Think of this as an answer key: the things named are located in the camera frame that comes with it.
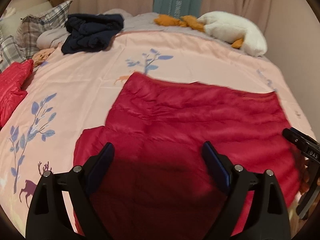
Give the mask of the right hand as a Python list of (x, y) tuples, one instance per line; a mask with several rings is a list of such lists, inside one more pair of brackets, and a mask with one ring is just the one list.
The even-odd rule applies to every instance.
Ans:
[(303, 162), (301, 163), (300, 167), (300, 187), (299, 192), (301, 195), (305, 194), (310, 189), (310, 174), (308, 172), (308, 166), (309, 166), (309, 159), (305, 158)]

